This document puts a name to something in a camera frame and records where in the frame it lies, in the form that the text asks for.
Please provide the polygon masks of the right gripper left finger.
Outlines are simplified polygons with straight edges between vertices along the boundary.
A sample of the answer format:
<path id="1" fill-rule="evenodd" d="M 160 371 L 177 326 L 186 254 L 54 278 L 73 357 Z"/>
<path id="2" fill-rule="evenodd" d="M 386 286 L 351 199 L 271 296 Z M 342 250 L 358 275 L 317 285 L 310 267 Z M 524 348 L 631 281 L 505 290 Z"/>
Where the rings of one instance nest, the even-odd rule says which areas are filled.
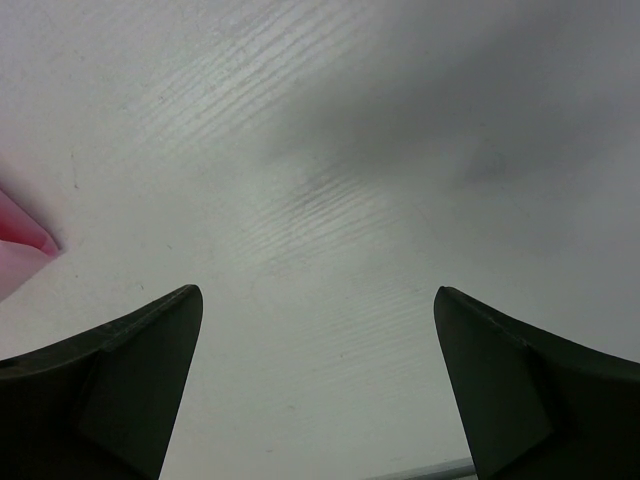
<path id="1" fill-rule="evenodd" d="M 1 362 L 4 479 L 157 479 L 203 318 L 185 285 Z"/>

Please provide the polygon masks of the pink t-shirt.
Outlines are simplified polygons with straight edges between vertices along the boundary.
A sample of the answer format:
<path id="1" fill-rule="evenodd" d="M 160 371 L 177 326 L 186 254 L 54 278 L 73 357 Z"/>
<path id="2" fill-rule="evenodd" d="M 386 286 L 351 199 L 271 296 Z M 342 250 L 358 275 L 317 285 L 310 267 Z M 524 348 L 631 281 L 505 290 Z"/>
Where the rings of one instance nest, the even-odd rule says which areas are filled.
<path id="1" fill-rule="evenodd" d="M 36 177 L 1 156 L 1 299 L 57 259 L 63 247 Z"/>

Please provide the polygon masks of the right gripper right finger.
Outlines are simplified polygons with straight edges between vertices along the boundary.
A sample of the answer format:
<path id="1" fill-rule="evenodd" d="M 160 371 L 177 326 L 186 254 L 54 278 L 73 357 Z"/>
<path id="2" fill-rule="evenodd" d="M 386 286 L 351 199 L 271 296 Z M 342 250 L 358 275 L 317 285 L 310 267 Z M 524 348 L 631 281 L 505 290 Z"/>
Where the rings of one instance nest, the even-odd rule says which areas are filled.
<path id="1" fill-rule="evenodd" d="M 441 287 L 434 320 L 481 479 L 636 479 L 639 365 Z"/>

